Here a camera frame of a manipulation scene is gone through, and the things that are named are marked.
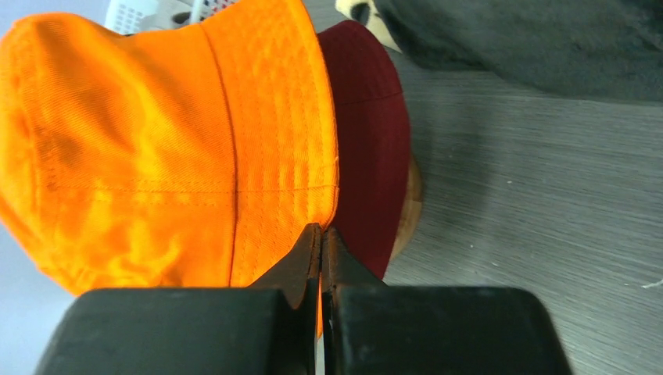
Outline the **orange hat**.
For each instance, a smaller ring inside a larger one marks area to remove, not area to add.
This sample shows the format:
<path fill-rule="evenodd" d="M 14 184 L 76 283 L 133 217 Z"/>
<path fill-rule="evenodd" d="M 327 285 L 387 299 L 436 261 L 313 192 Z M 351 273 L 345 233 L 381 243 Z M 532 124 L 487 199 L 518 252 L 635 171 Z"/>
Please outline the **orange hat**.
<path fill-rule="evenodd" d="M 332 89 L 300 1 L 123 36 L 46 13 L 1 40 L 1 221 L 74 295 L 245 287 L 328 227 Z"/>

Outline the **wooden hat stand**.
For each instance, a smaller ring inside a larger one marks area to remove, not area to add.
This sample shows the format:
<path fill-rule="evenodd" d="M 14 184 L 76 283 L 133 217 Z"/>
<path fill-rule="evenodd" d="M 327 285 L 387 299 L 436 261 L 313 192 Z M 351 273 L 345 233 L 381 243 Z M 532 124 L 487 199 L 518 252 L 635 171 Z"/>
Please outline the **wooden hat stand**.
<path fill-rule="evenodd" d="M 408 170 L 407 190 L 400 222 L 396 233 L 396 239 L 392 248 L 389 261 L 392 262 L 399 256 L 411 241 L 421 218 L 423 206 L 422 177 L 414 155 L 410 155 Z"/>

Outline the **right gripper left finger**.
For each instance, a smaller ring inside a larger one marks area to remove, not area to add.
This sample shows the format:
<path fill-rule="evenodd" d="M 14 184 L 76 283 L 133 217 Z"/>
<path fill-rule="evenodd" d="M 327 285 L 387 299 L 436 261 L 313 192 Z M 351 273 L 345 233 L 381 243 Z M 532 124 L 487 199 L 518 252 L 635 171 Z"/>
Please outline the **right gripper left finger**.
<path fill-rule="evenodd" d="M 38 374 L 313 374 L 321 229 L 244 288 L 97 289 L 66 311 Z"/>

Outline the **dark red bucket hat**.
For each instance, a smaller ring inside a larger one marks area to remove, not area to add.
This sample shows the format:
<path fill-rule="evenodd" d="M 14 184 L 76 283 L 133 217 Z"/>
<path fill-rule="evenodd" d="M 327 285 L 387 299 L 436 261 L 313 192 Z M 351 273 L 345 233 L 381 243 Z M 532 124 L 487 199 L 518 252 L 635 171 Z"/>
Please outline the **dark red bucket hat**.
<path fill-rule="evenodd" d="M 334 227 L 383 278 L 396 241 L 410 164 L 410 119 L 388 52 L 346 20 L 319 33 L 335 101 L 339 200 Z"/>

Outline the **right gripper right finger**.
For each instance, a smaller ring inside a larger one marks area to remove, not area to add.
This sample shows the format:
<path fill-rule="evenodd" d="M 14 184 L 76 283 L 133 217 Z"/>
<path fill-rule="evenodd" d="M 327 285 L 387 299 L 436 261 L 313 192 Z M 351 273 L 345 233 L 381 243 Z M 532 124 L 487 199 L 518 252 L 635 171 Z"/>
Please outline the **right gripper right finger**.
<path fill-rule="evenodd" d="M 389 286 L 336 230 L 321 250 L 328 374 L 570 374 L 547 309 L 516 287 Z"/>

